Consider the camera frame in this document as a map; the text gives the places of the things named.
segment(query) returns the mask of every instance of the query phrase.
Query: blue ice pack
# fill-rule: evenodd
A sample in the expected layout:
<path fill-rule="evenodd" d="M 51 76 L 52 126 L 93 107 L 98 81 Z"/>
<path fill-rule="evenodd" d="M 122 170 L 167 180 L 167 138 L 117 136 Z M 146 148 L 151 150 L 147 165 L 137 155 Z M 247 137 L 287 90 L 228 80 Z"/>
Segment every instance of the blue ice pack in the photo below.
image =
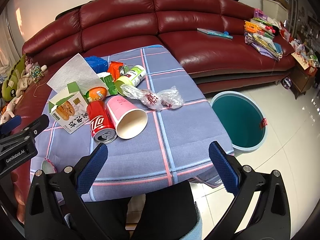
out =
<path fill-rule="evenodd" d="M 91 56 L 85 57 L 84 60 L 92 67 L 95 73 L 106 72 L 108 70 L 108 61 L 103 58 Z"/>

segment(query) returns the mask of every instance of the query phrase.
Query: food packaging box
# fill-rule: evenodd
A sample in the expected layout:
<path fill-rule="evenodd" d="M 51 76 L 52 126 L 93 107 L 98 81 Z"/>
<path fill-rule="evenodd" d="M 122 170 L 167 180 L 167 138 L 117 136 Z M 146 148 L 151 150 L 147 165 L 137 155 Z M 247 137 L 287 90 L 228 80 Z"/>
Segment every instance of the food packaging box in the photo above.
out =
<path fill-rule="evenodd" d="M 49 113 L 71 134 L 89 120 L 87 106 L 77 83 L 72 82 L 49 100 Z"/>
<path fill-rule="evenodd" d="M 99 73 L 97 75 L 106 84 L 106 86 L 108 87 L 107 96 L 117 95 L 118 94 L 118 90 L 116 89 L 115 83 L 113 82 L 113 77 L 112 77 L 111 73 L 102 72 L 102 73 Z"/>

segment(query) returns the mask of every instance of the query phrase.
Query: cardboard box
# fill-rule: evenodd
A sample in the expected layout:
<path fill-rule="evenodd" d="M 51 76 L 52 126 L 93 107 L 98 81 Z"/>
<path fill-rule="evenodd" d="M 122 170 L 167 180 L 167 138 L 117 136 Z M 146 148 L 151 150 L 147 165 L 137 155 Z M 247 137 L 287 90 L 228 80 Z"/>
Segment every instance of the cardboard box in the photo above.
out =
<path fill-rule="evenodd" d="M 299 65 L 303 68 L 304 72 L 314 77 L 317 73 L 317 68 L 310 65 L 310 63 L 304 59 L 298 52 L 291 53 L 291 55 L 295 58 L 295 60 L 299 63 Z"/>
<path fill-rule="evenodd" d="M 49 113 L 71 134 L 89 121 L 87 106 L 77 83 L 72 82 L 49 100 Z"/>

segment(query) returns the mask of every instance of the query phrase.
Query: orange snack bag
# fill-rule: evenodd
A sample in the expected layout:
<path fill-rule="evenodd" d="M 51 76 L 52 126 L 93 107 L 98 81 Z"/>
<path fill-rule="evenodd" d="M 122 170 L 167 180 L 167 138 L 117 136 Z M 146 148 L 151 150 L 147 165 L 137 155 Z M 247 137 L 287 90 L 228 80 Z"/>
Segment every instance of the orange snack bag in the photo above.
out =
<path fill-rule="evenodd" d="M 113 77 L 113 82 L 116 82 L 116 80 L 120 77 L 120 67 L 122 66 L 122 62 L 111 61 L 111 64 L 107 72 L 111 73 L 111 76 Z"/>

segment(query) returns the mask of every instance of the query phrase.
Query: blue trash can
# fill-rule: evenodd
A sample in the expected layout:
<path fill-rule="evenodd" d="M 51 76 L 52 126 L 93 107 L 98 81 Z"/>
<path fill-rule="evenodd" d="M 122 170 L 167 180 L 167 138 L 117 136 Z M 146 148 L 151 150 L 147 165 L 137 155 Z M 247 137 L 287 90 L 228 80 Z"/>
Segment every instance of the blue trash can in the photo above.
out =
<path fill-rule="evenodd" d="M 212 98 L 210 105 L 226 129 L 236 153 L 253 152 L 264 143 L 268 126 L 261 129 L 260 123 L 265 116 L 250 98 L 225 91 Z"/>

